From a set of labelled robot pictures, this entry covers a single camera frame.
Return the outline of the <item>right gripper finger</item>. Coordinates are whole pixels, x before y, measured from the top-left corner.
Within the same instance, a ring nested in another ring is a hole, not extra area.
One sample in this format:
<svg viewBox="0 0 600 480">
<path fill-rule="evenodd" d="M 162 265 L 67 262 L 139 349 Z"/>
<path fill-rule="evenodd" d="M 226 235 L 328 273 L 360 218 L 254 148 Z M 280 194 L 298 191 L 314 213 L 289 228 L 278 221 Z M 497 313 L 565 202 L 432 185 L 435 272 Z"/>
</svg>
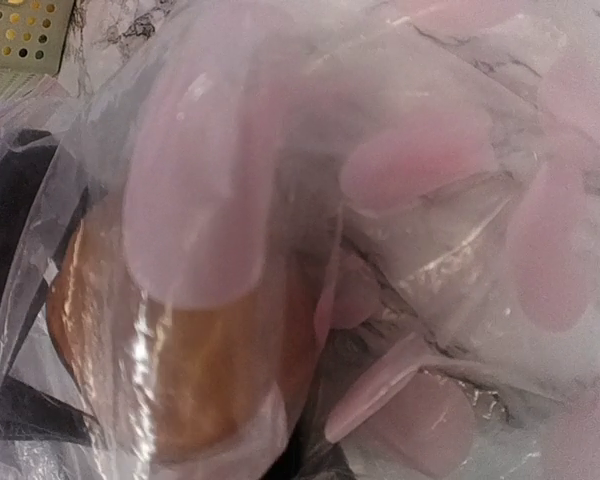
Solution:
<svg viewBox="0 0 600 480">
<path fill-rule="evenodd" d="M 323 433 L 326 409 L 318 396 L 311 397 L 284 452 L 267 471 L 267 480 L 354 480 L 339 444 Z"/>
</svg>

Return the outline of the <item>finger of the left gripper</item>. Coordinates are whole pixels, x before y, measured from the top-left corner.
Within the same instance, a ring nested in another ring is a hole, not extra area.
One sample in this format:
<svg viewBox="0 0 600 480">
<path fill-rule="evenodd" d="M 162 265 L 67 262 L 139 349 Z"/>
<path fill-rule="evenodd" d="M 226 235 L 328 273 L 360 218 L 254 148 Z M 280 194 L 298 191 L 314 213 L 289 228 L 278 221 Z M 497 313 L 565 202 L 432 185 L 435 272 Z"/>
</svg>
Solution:
<svg viewBox="0 0 600 480">
<path fill-rule="evenodd" d="M 91 445 L 97 420 L 32 386 L 7 377 L 0 389 L 0 440 Z"/>
<path fill-rule="evenodd" d="M 33 201 L 59 141 L 47 130 L 23 129 L 0 162 L 0 279 L 7 278 Z"/>
</svg>

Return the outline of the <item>green plastic basket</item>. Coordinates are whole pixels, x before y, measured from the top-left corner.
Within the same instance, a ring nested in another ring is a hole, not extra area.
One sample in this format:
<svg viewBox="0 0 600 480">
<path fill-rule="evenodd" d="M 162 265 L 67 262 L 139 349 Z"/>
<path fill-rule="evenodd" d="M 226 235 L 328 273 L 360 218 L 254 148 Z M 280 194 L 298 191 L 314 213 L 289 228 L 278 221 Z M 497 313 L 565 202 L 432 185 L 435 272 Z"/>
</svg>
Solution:
<svg viewBox="0 0 600 480">
<path fill-rule="evenodd" d="M 58 73 L 74 3 L 0 0 L 0 102 Z"/>
</svg>

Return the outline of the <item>clear zip top bag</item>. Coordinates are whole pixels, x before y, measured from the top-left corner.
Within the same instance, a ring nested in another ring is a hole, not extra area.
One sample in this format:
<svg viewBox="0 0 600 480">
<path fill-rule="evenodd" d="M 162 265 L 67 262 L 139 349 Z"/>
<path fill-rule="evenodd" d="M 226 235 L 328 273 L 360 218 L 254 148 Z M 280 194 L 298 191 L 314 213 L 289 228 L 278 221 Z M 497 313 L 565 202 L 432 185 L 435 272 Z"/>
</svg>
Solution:
<svg viewBox="0 0 600 480">
<path fill-rule="evenodd" d="M 267 479 L 297 424 L 271 387 L 186 461 L 117 443 L 47 326 L 100 205 L 171 309 L 312 264 L 306 403 L 355 479 L 600 479 L 600 1 L 72 2 L 58 73 L 0 102 L 0 162 L 59 141 L 0 279 L 0 389 L 100 436 L 0 440 L 0 479 Z"/>
</svg>

